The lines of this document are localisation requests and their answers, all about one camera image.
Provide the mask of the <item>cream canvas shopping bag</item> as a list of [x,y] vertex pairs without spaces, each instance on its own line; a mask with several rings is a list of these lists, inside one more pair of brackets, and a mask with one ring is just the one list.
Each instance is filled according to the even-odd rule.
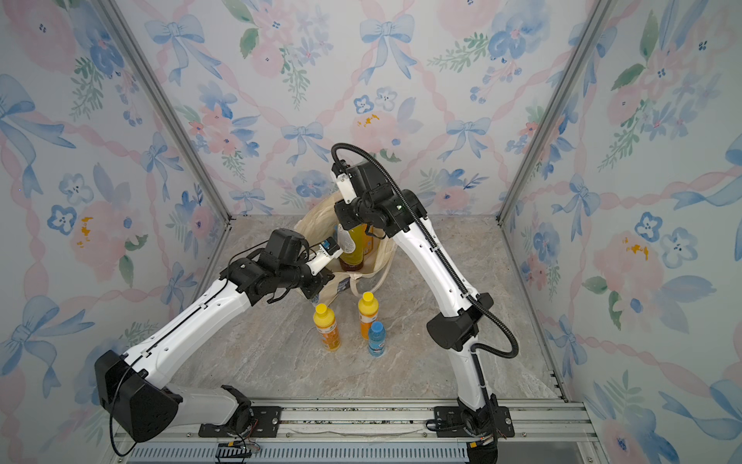
[[[342,195],[332,193],[321,200],[311,200],[308,203],[309,210],[296,224],[295,230],[305,236],[311,245],[334,235],[339,226],[334,212],[334,205],[338,200],[342,200]],[[343,270],[338,258],[328,263],[326,269],[334,274],[334,278],[317,296],[310,299],[312,305],[330,305],[342,293],[352,293],[359,299],[363,292],[375,292],[383,285],[397,245],[391,239],[369,237],[369,240],[372,243],[371,250],[364,256],[361,270]]]

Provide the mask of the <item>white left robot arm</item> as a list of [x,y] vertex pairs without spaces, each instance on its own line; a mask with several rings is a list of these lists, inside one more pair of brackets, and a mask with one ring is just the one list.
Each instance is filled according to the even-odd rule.
[[170,427],[213,425],[243,435],[255,422],[250,399],[236,388],[181,387],[172,378],[219,330],[261,300],[278,301],[277,290],[299,289],[313,299],[334,275],[332,256],[272,270],[249,257],[231,262],[190,307],[156,334],[123,354],[107,351],[95,363],[100,406],[135,443]]

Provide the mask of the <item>green soap bottle red cap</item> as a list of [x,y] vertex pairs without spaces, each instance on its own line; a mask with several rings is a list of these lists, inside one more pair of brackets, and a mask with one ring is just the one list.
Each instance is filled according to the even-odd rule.
[[363,268],[366,255],[366,230],[365,223],[350,230],[344,229],[340,224],[336,226],[336,238],[343,251],[339,257],[343,271],[357,272]]

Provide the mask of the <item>orange bottle yellow cap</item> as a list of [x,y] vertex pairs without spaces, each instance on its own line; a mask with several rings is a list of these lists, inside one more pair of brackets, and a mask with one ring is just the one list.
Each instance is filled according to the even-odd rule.
[[313,322],[324,346],[330,352],[336,351],[341,345],[341,340],[334,311],[325,304],[317,305]]
[[372,292],[364,292],[359,299],[357,308],[359,309],[361,336],[364,339],[369,339],[371,326],[378,319],[379,301]]

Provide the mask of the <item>small blue bottle front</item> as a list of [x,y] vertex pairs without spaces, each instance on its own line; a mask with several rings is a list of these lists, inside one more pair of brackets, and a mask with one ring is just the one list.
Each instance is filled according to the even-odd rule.
[[368,351],[372,357],[378,358],[386,351],[386,328],[380,321],[371,324],[368,331]]

